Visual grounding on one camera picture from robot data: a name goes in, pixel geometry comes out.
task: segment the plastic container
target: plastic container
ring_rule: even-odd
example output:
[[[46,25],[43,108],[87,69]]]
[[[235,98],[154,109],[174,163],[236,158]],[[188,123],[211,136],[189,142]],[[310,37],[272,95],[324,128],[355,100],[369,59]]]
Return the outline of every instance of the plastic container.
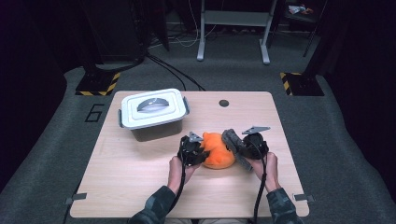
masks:
[[[190,113],[187,99],[176,89],[149,91],[130,95],[121,102],[121,128],[132,131],[145,142],[182,131],[182,120]]]

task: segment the desk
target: desk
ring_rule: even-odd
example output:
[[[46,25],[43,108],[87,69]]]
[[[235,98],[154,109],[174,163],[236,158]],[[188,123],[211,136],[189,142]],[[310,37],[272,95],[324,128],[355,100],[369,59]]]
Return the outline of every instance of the desk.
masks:
[[[78,189],[87,197],[74,201],[72,217],[131,217],[143,209],[146,199],[166,185],[169,161],[177,154],[180,138],[190,131],[202,136],[203,132],[222,133],[233,128],[243,138],[242,131],[253,125],[271,127],[262,136],[278,156],[279,182],[290,197],[304,193],[270,93],[183,91],[191,112],[183,119],[182,132],[148,142],[137,142],[131,131],[118,123],[122,99],[137,93],[116,92]],[[220,100],[230,104],[222,107]],[[254,173],[239,163],[223,170],[202,166],[184,187],[168,217],[253,217],[259,186]],[[265,194],[259,217],[271,216]],[[308,215],[306,201],[293,202],[300,217]]]
[[[215,11],[205,10],[205,0],[202,0],[201,5],[201,38],[198,48],[197,60],[202,61],[205,54],[205,25],[206,24],[220,24],[220,25],[241,25],[241,26],[261,26],[265,27],[262,39],[260,39],[260,49],[262,51],[262,62],[264,64],[270,63],[266,42],[268,34],[270,33],[272,19],[276,7],[276,1],[272,0],[271,9],[269,12],[236,12],[236,11]]]

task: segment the gray handle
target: gray handle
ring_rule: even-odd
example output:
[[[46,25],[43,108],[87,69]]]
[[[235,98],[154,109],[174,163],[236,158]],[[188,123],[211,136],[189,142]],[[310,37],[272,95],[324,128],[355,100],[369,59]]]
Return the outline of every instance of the gray handle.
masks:
[[[138,112],[142,111],[148,105],[165,105],[165,106],[169,106],[169,102],[167,102],[163,98],[150,98],[150,99],[147,99],[147,100],[143,101],[142,103],[140,103],[140,105],[137,107],[137,111]]]

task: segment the gray carpet floor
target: gray carpet floor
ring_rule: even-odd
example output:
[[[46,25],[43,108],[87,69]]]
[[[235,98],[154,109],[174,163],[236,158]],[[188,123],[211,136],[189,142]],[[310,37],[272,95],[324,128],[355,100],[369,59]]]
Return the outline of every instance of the gray carpet floor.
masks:
[[[314,51],[303,58],[307,39],[279,34],[263,65],[259,35],[219,35],[206,41],[205,60],[196,61],[198,43],[172,43],[149,52],[194,78],[207,91],[269,91],[290,145],[305,194],[313,195],[305,223],[395,223],[396,205],[379,173],[346,131],[343,116],[324,77],[325,96],[288,96],[279,74],[303,72]],[[70,197],[89,162],[116,91],[176,88],[180,81],[153,61],[121,72],[109,96],[77,96],[82,68],[67,72],[67,90],[47,129],[0,195],[0,223],[62,223]],[[187,91],[197,87],[183,78]],[[85,122],[93,105],[98,122]],[[125,223],[125,218],[72,218],[66,223]]]

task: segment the stuffed toy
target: stuffed toy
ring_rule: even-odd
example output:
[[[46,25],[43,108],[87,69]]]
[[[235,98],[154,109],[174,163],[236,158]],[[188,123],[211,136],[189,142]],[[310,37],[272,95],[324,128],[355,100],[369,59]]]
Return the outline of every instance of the stuffed toy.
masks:
[[[235,162],[233,153],[227,149],[221,140],[221,133],[204,133],[204,141],[201,147],[204,151],[210,151],[203,165],[207,168],[219,170],[231,166]]]

